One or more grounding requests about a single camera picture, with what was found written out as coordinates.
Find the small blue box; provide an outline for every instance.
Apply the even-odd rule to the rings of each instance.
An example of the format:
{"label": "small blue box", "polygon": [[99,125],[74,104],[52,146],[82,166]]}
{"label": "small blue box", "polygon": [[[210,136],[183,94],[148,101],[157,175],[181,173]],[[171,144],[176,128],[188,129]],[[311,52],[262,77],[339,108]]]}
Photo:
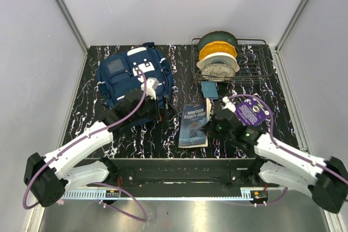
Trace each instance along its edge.
{"label": "small blue box", "polygon": [[218,90],[216,89],[216,83],[214,81],[202,81],[202,93],[205,98],[211,100],[219,99]]}

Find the white wall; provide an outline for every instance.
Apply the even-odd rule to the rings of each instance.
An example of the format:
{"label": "white wall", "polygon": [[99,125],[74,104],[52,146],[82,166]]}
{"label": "white wall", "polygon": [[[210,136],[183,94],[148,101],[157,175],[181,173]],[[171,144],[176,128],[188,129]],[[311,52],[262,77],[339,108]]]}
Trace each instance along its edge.
{"label": "white wall", "polygon": [[83,52],[54,0],[0,7],[0,230],[21,231],[27,158],[57,146]]}
{"label": "white wall", "polygon": [[213,30],[275,45],[300,0],[64,0],[88,45],[190,43]]}
{"label": "white wall", "polygon": [[[348,2],[310,0],[281,50],[314,154],[348,168]],[[341,211],[348,225],[348,204]]]}

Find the metal dish rack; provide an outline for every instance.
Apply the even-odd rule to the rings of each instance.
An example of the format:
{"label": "metal dish rack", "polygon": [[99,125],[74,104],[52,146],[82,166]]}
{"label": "metal dish rack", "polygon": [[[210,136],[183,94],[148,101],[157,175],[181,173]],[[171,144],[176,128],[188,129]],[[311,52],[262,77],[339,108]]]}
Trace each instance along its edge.
{"label": "metal dish rack", "polygon": [[272,75],[272,55],[266,41],[261,39],[237,39],[238,42],[245,42],[238,45],[237,63],[240,70],[234,77],[206,76],[197,67],[199,61],[198,42],[200,38],[192,39],[191,69],[195,81],[218,81],[223,83],[261,83],[265,82]]}

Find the blue backpack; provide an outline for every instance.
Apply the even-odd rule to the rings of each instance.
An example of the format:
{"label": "blue backpack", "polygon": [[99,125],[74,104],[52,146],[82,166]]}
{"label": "blue backpack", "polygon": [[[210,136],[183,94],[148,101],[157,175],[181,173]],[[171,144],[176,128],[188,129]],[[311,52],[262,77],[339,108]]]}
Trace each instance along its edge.
{"label": "blue backpack", "polygon": [[146,79],[158,80],[155,89],[158,107],[164,107],[164,96],[170,102],[173,86],[170,65],[160,51],[150,48],[153,46],[154,43],[145,43],[142,47],[112,55],[100,63],[96,72],[97,85],[108,107],[112,109],[130,90],[141,89],[143,79],[139,80],[136,67],[143,71]]}

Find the black marble table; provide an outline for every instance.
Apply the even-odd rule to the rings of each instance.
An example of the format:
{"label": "black marble table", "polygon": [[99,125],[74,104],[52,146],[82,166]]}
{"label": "black marble table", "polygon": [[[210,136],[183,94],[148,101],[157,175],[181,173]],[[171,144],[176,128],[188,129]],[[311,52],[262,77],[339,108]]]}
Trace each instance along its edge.
{"label": "black marble table", "polygon": [[[64,144],[83,133],[90,127],[105,107],[102,96],[97,91],[95,79],[100,62],[110,55],[128,51],[134,46],[92,46],[84,67],[77,96],[73,105],[70,120],[64,137]],[[182,107],[187,103],[195,103],[203,97],[200,84],[194,82],[191,72],[191,45],[157,46],[171,64],[174,78],[172,105],[178,116],[169,123],[149,122],[142,126],[132,127],[115,137],[113,142],[96,150],[89,157],[99,158],[245,158],[247,155],[226,140],[209,139],[208,147],[180,149],[178,148],[179,129]],[[287,105],[283,96],[276,68],[270,60],[272,76],[262,83],[221,83],[218,84],[219,96],[257,93],[266,101],[274,112],[274,136],[281,141],[298,148],[295,132]],[[243,99],[236,99],[238,104]],[[261,124],[264,130],[269,128],[269,120]]]}

